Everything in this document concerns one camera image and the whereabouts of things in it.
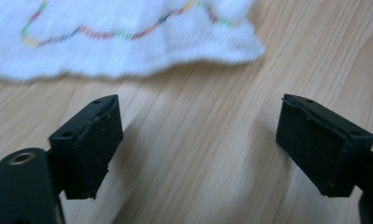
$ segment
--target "wooden table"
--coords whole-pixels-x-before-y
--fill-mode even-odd
[[[147,79],[0,80],[0,160],[118,94],[125,139],[96,200],[68,223],[359,223],[360,189],[328,199],[275,143],[281,98],[311,98],[373,133],[373,0],[257,0],[255,63],[178,65]]]

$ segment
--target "clamp jaw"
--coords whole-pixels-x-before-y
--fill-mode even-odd
[[[362,224],[373,224],[373,134],[313,100],[286,94],[277,143],[327,197],[363,192]]]
[[[0,161],[0,223],[65,223],[59,193],[95,198],[123,140],[117,95],[97,99],[50,136]]]

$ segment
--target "wood grain surface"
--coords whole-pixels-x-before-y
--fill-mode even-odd
[[[360,223],[275,143],[281,98],[311,98],[373,133],[373,0],[257,0],[254,63],[177,65],[150,78],[0,80],[0,160],[118,94],[125,139],[96,200],[68,223]]]

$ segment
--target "white knitted fabric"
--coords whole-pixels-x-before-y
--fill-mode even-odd
[[[0,78],[146,77],[264,53],[253,0],[0,0]]]

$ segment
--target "multicolored stitching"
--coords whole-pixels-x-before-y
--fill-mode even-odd
[[[33,24],[33,22],[37,20],[37,18],[45,10],[47,5],[48,5],[48,0],[43,0],[38,10],[36,11],[36,13],[30,18],[30,20],[27,21],[26,25],[21,30],[21,40],[24,44],[34,47],[34,48],[40,48],[40,47],[43,47],[49,44],[63,42],[77,34],[82,34],[88,38],[97,39],[97,40],[106,40],[106,39],[113,38],[113,37],[121,37],[125,40],[130,40],[130,41],[138,40],[146,35],[149,35],[151,32],[153,32],[155,29],[161,26],[170,17],[179,16],[187,12],[189,9],[191,9],[195,5],[206,10],[212,24],[227,26],[227,27],[237,26],[237,24],[231,20],[228,20],[226,18],[219,18],[215,16],[212,9],[204,1],[189,0],[181,9],[176,9],[176,10],[169,12],[167,15],[160,17],[159,20],[155,22],[154,25],[136,34],[127,33],[125,31],[98,32],[98,31],[94,31],[90,29],[88,26],[81,25],[68,35],[51,37],[45,40],[39,40],[39,39],[32,38],[28,35],[27,30]]]

